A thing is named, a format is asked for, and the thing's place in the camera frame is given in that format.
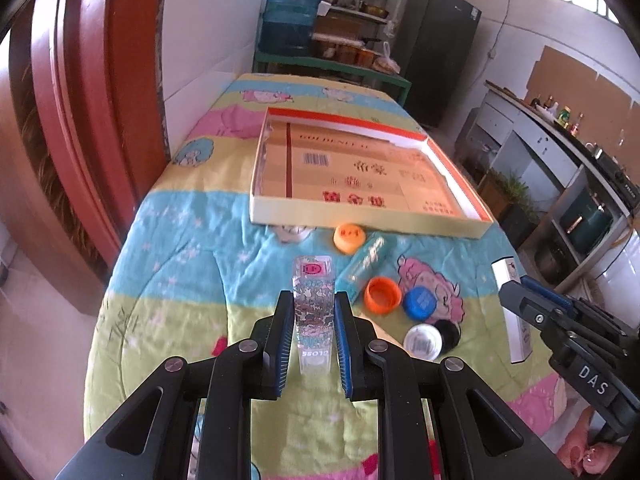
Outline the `white rectangular carton box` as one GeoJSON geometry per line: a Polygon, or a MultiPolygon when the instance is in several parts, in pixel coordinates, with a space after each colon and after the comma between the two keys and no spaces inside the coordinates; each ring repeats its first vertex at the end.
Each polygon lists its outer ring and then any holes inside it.
{"type": "Polygon", "coordinates": [[[533,351],[529,324],[518,315],[520,308],[518,303],[504,288],[511,282],[520,284],[520,274],[512,257],[501,258],[491,263],[491,270],[498,286],[499,301],[503,307],[510,361],[512,364],[523,363],[533,351]]]}

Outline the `clear patterned plastic bottle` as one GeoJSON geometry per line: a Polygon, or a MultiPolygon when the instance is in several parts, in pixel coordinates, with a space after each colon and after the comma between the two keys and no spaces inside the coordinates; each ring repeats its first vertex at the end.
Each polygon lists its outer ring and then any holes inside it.
{"type": "Polygon", "coordinates": [[[328,374],[334,336],[334,265],[329,256],[295,259],[292,278],[300,372],[328,374]]]}

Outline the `white bottle cap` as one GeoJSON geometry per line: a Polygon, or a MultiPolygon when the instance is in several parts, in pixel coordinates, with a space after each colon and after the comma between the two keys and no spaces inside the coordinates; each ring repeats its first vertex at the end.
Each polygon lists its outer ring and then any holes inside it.
{"type": "Polygon", "coordinates": [[[442,353],[442,335],[433,325],[418,324],[408,330],[402,346],[410,356],[433,362],[442,353]]]}

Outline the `black bottle cap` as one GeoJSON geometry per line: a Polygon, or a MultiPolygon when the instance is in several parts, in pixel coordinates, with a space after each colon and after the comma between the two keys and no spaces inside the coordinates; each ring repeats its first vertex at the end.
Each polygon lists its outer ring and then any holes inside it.
{"type": "Polygon", "coordinates": [[[434,323],[436,330],[442,337],[442,353],[448,353],[456,348],[461,339],[461,330],[456,323],[449,320],[438,320],[434,323]]]}

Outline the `blue bottle cap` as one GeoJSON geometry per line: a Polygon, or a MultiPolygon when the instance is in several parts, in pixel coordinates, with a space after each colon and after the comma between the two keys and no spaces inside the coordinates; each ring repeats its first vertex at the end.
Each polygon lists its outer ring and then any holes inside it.
{"type": "Polygon", "coordinates": [[[416,286],[405,293],[402,306],[408,318],[416,322],[425,322],[434,314],[437,298],[427,287],[416,286]]]}

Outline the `green cooking pot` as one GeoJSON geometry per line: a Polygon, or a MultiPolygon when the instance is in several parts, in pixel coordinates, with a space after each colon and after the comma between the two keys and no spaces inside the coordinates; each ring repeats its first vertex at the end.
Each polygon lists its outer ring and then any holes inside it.
{"type": "Polygon", "coordinates": [[[608,232],[613,216],[597,194],[584,188],[560,219],[560,226],[576,252],[587,255],[608,232]]]}

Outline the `white kitchen counter cabinet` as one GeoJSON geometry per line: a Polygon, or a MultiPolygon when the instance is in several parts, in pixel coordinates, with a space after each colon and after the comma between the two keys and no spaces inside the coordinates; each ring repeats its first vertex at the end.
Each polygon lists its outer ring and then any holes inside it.
{"type": "Polygon", "coordinates": [[[461,140],[464,157],[484,174],[515,174],[540,214],[518,248],[526,272],[558,292],[584,292],[625,323],[639,323],[639,233],[634,215],[590,154],[495,84],[471,114],[461,140]],[[584,188],[613,216],[587,255],[576,252],[560,219],[584,188]]]}

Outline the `small blue tube bottle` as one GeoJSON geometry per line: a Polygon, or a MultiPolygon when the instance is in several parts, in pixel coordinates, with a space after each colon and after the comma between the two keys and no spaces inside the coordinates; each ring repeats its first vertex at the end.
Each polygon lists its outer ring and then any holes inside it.
{"type": "Polygon", "coordinates": [[[350,304],[354,304],[390,250],[390,243],[381,234],[372,236],[349,261],[346,268],[337,275],[335,291],[344,292],[350,304]]]}

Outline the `light orange bottle cap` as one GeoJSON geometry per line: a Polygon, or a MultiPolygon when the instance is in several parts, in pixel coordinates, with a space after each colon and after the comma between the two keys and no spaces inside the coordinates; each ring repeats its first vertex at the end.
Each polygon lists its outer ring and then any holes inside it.
{"type": "Polygon", "coordinates": [[[333,234],[333,244],[345,255],[353,255],[367,239],[367,233],[356,224],[345,223],[337,226],[333,234]]]}

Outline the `potted green plant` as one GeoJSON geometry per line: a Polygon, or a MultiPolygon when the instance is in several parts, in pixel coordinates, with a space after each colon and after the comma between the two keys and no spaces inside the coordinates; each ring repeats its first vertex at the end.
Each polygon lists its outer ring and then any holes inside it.
{"type": "Polygon", "coordinates": [[[515,249],[520,248],[540,219],[528,186],[515,174],[506,176],[489,170],[480,180],[478,192],[511,245],[515,249]]]}

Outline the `red wooden door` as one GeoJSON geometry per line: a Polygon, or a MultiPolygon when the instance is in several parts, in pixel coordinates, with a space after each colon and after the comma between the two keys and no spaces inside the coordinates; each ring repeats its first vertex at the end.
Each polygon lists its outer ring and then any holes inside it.
{"type": "Polygon", "coordinates": [[[1,219],[95,314],[165,169],[164,0],[1,0],[1,219]]]}

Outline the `white plastic bag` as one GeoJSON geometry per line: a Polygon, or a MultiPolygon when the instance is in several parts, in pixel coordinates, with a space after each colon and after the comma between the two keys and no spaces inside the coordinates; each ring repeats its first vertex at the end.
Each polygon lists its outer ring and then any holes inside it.
{"type": "Polygon", "coordinates": [[[378,54],[372,63],[372,68],[378,72],[390,75],[399,75],[400,67],[390,56],[390,43],[383,42],[383,52],[378,54]]]}

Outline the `dark green refrigerator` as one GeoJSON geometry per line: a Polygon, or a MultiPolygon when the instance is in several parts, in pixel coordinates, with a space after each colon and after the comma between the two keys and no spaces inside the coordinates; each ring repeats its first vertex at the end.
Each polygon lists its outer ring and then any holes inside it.
{"type": "Polygon", "coordinates": [[[405,110],[420,125],[442,121],[481,17],[466,0],[407,0],[392,58],[411,82],[405,110]]]}

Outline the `blue water jug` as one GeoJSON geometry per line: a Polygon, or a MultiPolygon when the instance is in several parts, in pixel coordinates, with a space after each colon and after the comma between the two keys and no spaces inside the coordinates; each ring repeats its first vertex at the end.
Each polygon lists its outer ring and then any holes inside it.
{"type": "Polygon", "coordinates": [[[307,56],[322,0],[266,0],[258,50],[265,54],[307,56]]]}

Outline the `green metal shelf rack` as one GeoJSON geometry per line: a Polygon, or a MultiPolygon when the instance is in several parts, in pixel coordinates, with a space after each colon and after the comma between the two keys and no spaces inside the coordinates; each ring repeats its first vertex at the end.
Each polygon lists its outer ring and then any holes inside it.
{"type": "Polygon", "coordinates": [[[306,51],[274,54],[257,48],[253,70],[261,73],[310,73],[381,88],[399,104],[411,84],[376,60],[388,55],[396,22],[390,10],[397,0],[322,0],[306,51]]]}

